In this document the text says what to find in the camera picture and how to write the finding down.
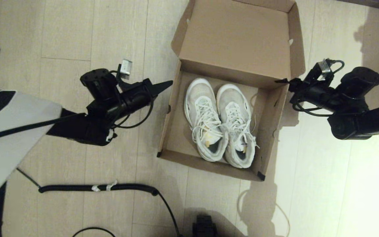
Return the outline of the brown cardboard shoe box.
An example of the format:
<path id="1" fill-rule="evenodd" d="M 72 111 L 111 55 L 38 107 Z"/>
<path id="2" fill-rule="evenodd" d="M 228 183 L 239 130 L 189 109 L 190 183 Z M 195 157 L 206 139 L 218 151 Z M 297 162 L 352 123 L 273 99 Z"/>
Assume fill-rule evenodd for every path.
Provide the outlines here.
<path id="1" fill-rule="evenodd" d="M 201 171 L 264 181 L 289 86 L 276 83 L 305 72 L 295 0 L 189 0 L 171 42 L 179 63 L 157 156 Z M 216 91 L 232 83 L 248 99 L 259 148 L 252 165 L 234 168 L 202 159 L 185 119 L 184 97 L 192 80 L 206 78 Z"/>

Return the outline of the black treaded base wheel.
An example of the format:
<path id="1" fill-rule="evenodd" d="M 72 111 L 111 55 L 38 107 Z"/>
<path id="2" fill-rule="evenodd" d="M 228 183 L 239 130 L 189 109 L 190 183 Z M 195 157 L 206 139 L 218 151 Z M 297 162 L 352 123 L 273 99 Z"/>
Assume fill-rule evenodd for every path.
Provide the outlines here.
<path id="1" fill-rule="evenodd" d="M 209 215 L 197 215 L 192 225 L 192 237 L 217 237 L 217 227 Z"/>

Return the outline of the white lace-up sneaker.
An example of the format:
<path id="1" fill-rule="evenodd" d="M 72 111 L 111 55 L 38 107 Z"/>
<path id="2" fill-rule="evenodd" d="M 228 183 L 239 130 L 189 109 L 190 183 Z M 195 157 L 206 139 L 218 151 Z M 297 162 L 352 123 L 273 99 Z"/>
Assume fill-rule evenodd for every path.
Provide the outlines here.
<path id="1" fill-rule="evenodd" d="M 247 98 L 236 85 L 225 84 L 217 92 L 216 106 L 229 137 L 225 160 L 235 168 L 250 168 L 258 145 L 251 133 L 252 114 Z"/>
<path id="2" fill-rule="evenodd" d="M 219 118 L 215 92 L 208 80 L 196 78 L 191 82 L 185 94 L 184 112 L 199 155 L 208 162 L 220 161 L 229 135 Z"/>

